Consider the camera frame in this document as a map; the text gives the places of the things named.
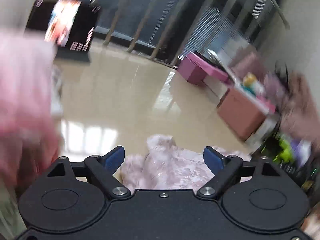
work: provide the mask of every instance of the glossy floor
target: glossy floor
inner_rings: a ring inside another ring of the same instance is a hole
[[[246,151],[216,113],[217,98],[175,70],[116,46],[95,42],[91,64],[56,61],[63,70],[61,122],[70,161],[104,155],[117,145],[145,154],[146,139],[169,134],[195,152],[217,145]]]

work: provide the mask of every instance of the monitor stand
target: monitor stand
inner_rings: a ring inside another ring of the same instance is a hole
[[[86,63],[91,62],[89,58],[89,53],[82,52],[82,51],[68,50],[68,49],[59,48],[59,47],[58,47],[56,58],[75,60],[75,61],[81,61]]]

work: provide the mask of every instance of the purple object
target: purple object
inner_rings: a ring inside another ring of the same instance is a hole
[[[217,78],[223,83],[229,84],[228,74],[217,67],[207,63],[196,54],[190,52],[179,65],[178,72],[191,84],[198,84],[207,75]]]

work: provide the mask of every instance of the black screen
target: black screen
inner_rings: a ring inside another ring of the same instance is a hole
[[[45,40],[59,47],[88,52],[100,9],[77,0],[36,0],[27,29],[46,32]]]

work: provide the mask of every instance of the silver screw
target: silver screw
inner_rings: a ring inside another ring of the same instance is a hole
[[[115,194],[115,195],[118,195],[118,196],[127,194],[127,192],[128,192],[128,190],[125,187],[115,187],[112,190],[112,193]]]
[[[213,195],[216,192],[212,187],[202,187],[199,190],[202,195],[206,195],[206,196]]]
[[[161,194],[159,195],[159,197],[161,197],[161,198],[167,198],[167,197],[169,197],[169,194],[167,194],[167,193],[161,193]]]

